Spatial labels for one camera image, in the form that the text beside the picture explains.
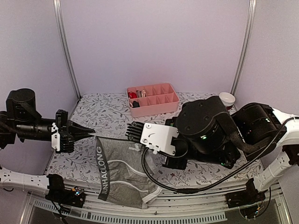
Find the pink divided organizer box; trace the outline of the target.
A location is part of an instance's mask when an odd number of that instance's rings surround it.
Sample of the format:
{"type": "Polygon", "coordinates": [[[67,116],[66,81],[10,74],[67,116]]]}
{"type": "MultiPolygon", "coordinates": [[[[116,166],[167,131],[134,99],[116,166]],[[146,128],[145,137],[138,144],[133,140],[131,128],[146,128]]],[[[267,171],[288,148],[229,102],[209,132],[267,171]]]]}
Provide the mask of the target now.
{"type": "Polygon", "coordinates": [[[152,84],[127,88],[128,104],[134,118],[175,112],[180,102],[177,93],[170,83],[152,84]],[[147,97],[130,99],[128,92],[144,89],[147,97]],[[138,101],[140,107],[132,108],[131,103],[138,101]]]}

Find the grey boxer briefs lettered band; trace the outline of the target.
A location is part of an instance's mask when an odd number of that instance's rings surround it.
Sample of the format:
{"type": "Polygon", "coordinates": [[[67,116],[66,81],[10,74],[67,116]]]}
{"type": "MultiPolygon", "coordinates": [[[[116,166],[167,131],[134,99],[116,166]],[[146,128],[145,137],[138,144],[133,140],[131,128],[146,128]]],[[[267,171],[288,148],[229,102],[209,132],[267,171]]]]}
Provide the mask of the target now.
{"type": "Polygon", "coordinates": [[[161,193],[142,168],[144,146],[128,140],[96,137],[95,158],[100,176],[98,199],[146,209],[161,193]]]}

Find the grey underwear cream waistband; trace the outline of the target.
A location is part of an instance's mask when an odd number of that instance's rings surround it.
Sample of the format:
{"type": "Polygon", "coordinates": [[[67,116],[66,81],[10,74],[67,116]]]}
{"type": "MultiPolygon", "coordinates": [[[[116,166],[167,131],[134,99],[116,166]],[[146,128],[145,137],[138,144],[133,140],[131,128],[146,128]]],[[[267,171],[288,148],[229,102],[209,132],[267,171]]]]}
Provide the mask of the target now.
{"type": "Polygon", "coordinates": [[[136,91],[136,94],[137,94],[137,97],[138,97],[138,98],[147,97],[147,93],[146,93],[146,91],[145,91],[144,89],[142,89],[142,90],[137,90],[137,91],[136,91]]]}

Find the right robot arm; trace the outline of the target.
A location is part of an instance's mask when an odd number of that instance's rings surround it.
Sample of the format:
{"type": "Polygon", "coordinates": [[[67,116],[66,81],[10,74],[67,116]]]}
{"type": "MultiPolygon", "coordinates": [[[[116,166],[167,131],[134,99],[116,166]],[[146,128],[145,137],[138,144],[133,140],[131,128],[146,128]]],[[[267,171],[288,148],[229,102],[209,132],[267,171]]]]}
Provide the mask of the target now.
{"type": "Polygon", "coordinates": [[[171,119],[177,129],[180,156],[168,156],[166,166],[195,159],[232,168],[244,152],[249,163],[281,146],[282,159],[273,161],[262,176],[252,178],[252,186],[242,192],[242,200],[252,203],[260,192],[287,169],[298,164],[299,118],[268,105],[250,103],[229,114],[218,96],[183,104],[171,119]]]}

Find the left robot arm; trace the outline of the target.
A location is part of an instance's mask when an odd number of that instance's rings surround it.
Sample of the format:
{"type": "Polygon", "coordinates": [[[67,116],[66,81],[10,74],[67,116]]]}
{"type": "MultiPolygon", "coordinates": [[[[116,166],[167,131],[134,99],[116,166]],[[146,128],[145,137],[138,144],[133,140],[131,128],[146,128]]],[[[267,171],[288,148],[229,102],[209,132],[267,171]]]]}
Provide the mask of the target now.
{"type": "MultiPolygon", "coordinates": [[[[93,129],[68,119],[68,112],[58,110],[54,119],[43,118],[36,110],[36,95],[32,89],[10,91],[6,111],[0,113],[0,148],[14,144],[15,139],[48,141],[55,153],[71,153],[76,141],[89,138],[93,129]]],[[[60,203],[69,199],[63,178],[59,175],[28,175],[0,168],[0,186],[16,187],[52,194],[60,203]]]]}

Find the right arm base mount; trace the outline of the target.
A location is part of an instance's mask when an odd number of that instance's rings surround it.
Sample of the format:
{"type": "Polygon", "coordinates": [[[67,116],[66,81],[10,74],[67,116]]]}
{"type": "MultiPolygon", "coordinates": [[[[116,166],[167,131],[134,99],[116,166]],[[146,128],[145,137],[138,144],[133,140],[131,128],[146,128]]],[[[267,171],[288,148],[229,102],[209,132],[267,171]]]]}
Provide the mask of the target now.
{"type": "Polygon", "coordinates": [[[265,192],[270,188],[270,184],[255,181],[254,178],[249,179],[246,189],[235,191],[225,195],[228,208],[235,208],[244,205],[251,205],[259,201],[265,200],[265,192]]]}

